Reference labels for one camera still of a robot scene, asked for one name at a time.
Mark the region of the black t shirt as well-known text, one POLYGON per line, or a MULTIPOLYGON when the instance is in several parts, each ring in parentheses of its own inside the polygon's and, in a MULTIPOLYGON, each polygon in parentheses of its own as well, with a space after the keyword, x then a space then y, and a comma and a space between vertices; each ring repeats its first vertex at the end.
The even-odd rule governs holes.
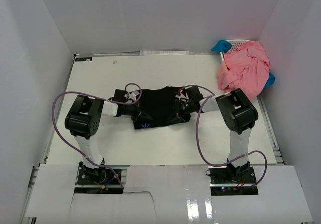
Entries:
POLYGON ((179 87, 174 86, 166 86, 157 90, 143 89, 139 103, 153 120, 133 122, 134 128, 139 130, 170 126, 167 125, 167 118, 176 113, 175 95, 179 89, 179 87))

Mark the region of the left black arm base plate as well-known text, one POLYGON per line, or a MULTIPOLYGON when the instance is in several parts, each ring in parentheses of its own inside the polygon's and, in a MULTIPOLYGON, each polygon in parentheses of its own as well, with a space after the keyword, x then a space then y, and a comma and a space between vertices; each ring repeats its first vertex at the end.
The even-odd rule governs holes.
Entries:
POLYGON ((89 168, 82 162, 78 164, 75 189, 76 194, 123 194, 118 179, 125 183, 125 170, 113 168, 89 168))

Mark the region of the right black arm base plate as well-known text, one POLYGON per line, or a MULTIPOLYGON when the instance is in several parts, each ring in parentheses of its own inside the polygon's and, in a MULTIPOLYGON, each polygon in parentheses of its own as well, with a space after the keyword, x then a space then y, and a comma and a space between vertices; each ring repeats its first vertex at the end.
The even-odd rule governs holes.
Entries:
POLYGON ((209 168, 205 173, 210 178, 212 196, 258 195, 256 176, 252 167, 238 176, 233 176, 228 168, 209 168))

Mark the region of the pink t shirt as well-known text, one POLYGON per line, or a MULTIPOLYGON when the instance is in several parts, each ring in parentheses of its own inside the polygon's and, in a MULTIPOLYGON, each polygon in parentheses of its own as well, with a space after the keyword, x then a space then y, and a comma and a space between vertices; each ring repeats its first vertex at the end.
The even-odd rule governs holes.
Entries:
POLYGON ((217 73, 218 89, 230 92, 239 88, 250 100, 255 99, 264 89, 271 69, 263 46, 258 41, 247 41, 223 57, 217 73))

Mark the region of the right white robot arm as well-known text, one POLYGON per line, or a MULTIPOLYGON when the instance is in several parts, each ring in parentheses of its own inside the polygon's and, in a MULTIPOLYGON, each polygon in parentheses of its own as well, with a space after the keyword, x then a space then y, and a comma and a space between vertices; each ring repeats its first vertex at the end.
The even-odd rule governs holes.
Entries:
POLYGON ((227 163, 223 166, 228 168, 227 179, 232 183, 238 183, 250 168, 249 137, 258 120, 258 112, 239 88, 222 95, 211 93, 208 97, 203 97, 200 93, 201 88, 197 85, 180 88, 176 93, 174 107, 166 123, 170 125, 185 123, 190 114, 194 112, 198 114, 197 121, 199 121, 201 113, 219 111, 225 125, 230 130, 230 151, 227 163))

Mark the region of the black label sticker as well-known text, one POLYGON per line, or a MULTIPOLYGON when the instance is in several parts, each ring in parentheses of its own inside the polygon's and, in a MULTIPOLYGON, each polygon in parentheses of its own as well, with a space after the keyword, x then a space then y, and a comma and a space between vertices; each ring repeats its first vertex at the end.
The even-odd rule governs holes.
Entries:
POLYGON ((90 62, 92 61, 92 57, 76 57, 75 62, 90 62))

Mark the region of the printed paper at back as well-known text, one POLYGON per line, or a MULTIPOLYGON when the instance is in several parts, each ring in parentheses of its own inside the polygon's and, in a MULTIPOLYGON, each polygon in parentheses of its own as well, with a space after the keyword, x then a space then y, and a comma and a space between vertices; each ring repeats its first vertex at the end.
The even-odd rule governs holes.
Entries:
POLYGON ((181 51, 181 50, 141 50, 140 56, 187 56, 189 55, 189 51, 181 51))

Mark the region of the white perforated laundry basket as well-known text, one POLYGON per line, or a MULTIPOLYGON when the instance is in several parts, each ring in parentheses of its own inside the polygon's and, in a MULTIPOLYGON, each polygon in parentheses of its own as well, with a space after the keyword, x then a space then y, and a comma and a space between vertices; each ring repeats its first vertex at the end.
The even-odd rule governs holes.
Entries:
MULTIPOLYGON (((240 47, 243 43, 248 42, 249 40, 246 40, 246 39, 231 39, 231 40, 226 40, 226 41, 231 44, 230 50, 234 51, 238 47, 240 47)), ((221 62, 223 62, 225 60, 224 54, 225 53, 220 52, 221 62)))

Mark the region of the blue t shirt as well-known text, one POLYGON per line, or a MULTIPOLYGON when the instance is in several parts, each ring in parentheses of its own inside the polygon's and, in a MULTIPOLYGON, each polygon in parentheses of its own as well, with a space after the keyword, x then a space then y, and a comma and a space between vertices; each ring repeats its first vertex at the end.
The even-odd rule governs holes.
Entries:
MULTIPOLYGON (((219 40, 218 43, 211 49, 212 52, 227 53, 231 48, 231 44, 225 40, 219 40)), ((270 72, 269 78, 265 84, 264 89, 272 86, 275 82, 275 76, 270 72)))

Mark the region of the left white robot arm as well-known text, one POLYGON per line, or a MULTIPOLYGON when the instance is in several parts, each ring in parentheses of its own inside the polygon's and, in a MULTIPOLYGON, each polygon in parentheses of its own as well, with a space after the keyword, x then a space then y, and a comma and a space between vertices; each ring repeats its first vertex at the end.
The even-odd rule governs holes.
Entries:
POLYGON ((94 137, 101 117, 130 116, 134 123, 142 120, 139 127, 150 127, 152 117, 138 100, 141 94, 140 90, 128 92, 117 89, 114 96, 108 100, 79 94, 73 102, 65 118, 65 128, 74 136, 80 151, 84 153, 82 165, 90 168, 88 176, 94 183, 101 183, 106 177, 106 171, 100 167, 104 164, 104 159, 94 137))

